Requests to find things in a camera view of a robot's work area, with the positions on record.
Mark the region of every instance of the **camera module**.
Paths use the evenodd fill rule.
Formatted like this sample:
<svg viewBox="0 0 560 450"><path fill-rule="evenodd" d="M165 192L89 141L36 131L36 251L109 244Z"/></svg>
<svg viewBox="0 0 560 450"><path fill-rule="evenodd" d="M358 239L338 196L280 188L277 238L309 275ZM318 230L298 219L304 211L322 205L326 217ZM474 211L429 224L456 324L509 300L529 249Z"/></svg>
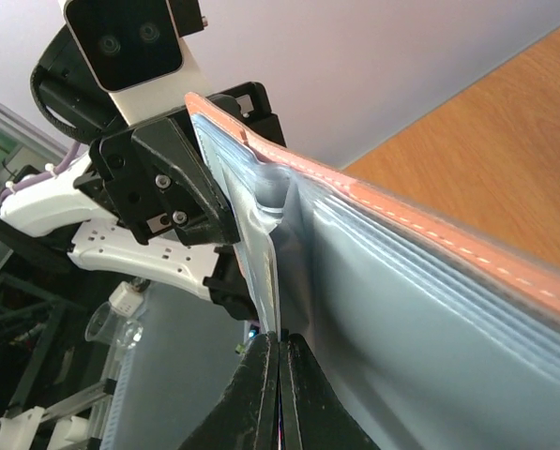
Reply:
<svg viewBox="0 0 560 450"><path fill-rule="evenodd" d="M98 41L100 51L106 56L115 56L121 50L119 40L113 35L105 35Z"/></svg>
<svg viewBox="0 0 560 450"><path fill-rule="evenodd" d="M65 20L102 89L119 92L182 67L172 1L184 5L184 0L66 0Z"/></svg>
<svg viewBox="0 0 560 450"><path fill-rule="evenodd" d="M143 23L140 27L140 39L146 44L157 42L160 38L160 31L152 22Z"/></svg>

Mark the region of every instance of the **black mount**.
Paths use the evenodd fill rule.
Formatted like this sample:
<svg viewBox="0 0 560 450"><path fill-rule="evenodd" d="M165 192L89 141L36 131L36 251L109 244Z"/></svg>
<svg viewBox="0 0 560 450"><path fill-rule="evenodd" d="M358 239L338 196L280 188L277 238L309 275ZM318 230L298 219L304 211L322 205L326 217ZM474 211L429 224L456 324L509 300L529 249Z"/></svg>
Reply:
<svg viewBox="0 0 560 450"><path fill-rule="evenodd" d="M211 277L203 284L208 288L211 301L221 305L237 321L257 321L257 309L250 300L249 286L240 273L233 247L217 247L219 254Z"/></svg>
<svg viewBox="0 0 560 450"><path fill-rule="evenodd" d="M285 450L379 450L336 397L306 340L278 341L275 333L253 339L221 400L179 450L276 449L278 432Z"/></svg>
<svg viewBox="0 0 560 450"><path fill-rule="evenodd" d="M260 83L247 82L209 99L265 138L285 143ZM170 230L185 246L234 244L239 237L232 210L196 148L182 107L94 141L94 167L75 187L116 214L140 244Z"/></svg>
<svg viewBox="0 0 560 450"><path fill-rule="evenodd" d="M169 8L180 37L204 30L198 0L169 0ZM127 127L109 94L96 83L66 25L40 57L30 88L44 118L75 141L91 143Z"/></svg>

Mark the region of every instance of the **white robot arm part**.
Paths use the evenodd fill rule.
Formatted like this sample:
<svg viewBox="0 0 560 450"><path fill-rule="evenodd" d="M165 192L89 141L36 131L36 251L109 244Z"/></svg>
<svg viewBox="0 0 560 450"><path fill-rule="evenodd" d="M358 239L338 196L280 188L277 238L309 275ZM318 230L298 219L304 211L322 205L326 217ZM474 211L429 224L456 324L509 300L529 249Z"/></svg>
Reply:
<svg viewBox="0 0 560 450"><path fill-rule="evenodd" d="M82 50L95 79L102 86L101 72L94 64L92 55L83 48L86 37L82 35L82 31L85 27L81 23L72 23L72 14L69 13L70 9L86 3L84 0L59 0L71 34ZM123 2L110 3L115 4L111 8L123 6ZM173 22L168 1L151 3L140 0L136 3L138 4L151 4L148 8L153 9L155 16L159 14L159 18L162 17L160 13L168 9L172 17L170 20ZM101 14L109 14L106 20L116 20L111 19L116 17L114 11L108 10ZM128 23L123 23L122 27L129 28L133 19L136 19L137 23L144 20L139 17L132 18ZM158 22L158 26L164 32L164 23ZM177 25L174 27L174 38L181 52L181 68L154 80L142 80L138 84L110 92L117 109L129 126L182 106L187 92L211 94L208 82L199 70L186 42L177 32ZM141 62L138 57L137 59L135 64L139 66ZM150 239L147 246L138 244L129 230L117 224L116 215L73 186L75 180L86 173L92 162L86 152L59 174L53 173L52 177L23 190L15 191L13 188L12 195L7 196L1 204L0 218L16 230L32 237L44 236L66 225L82 223L72 239L72 251L68 253L69 258L82 269L114 271L160 281L210 300L203 280L212 275L219 259L215 246L209 244L185 247L175 240L161 236Z"/></svg>
<svg viewBox="0 0 560 450"><path fill-rule="evenodd" d="M83 154L56 177L9 195L0 218L32 237L82 222L68 254L78 267L151 279L210 300L203 279L213 274L219 258L215 246L185 247L160 236L148 246L138 244L130 231L117 225L115 215L73 187L90 162Z"/></svg>

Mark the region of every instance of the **black bracket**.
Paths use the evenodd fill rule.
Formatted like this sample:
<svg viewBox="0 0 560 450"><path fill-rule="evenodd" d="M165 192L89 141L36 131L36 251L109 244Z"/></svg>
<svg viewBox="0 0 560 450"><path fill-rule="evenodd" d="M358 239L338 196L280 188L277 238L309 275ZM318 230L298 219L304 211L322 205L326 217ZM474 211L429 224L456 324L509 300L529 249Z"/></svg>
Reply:
<svg viewBox="0 0 560 450"><path fill-rule="evenodd" d="M379 450L300 335L255 337L221 400L180 450Z"/></svg>
<svg viewBox="0 0 560 450"><path fill-rule="evenodd" d="M260 83L209 99L265 138L284 143ZM170 230L185 246L234 244L239 236L231 207L196 148L182 107L93 142L93 171L75 186L116 214L140 244Z"/></svg>
<svg viewBox="0 0 560 450"><path fill-rule="evenodd" d="M237 321L258 321L259 315L249 294L249 286L240 273L240 266L231 246L217 247L217 264L211 277L203 284L208 288L211 301L225 308Z"/></svg>

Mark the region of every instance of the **wooden surface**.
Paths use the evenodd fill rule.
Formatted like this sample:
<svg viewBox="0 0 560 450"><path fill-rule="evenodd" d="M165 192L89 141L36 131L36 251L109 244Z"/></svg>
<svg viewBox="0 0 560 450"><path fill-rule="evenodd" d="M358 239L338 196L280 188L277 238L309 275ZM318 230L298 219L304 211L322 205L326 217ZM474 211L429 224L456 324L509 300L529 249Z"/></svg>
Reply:
<svg viewBox="0 0 560 450"><path fill-rule="evenodd" d="M560 267L560 28L347 172Z"/></svg>

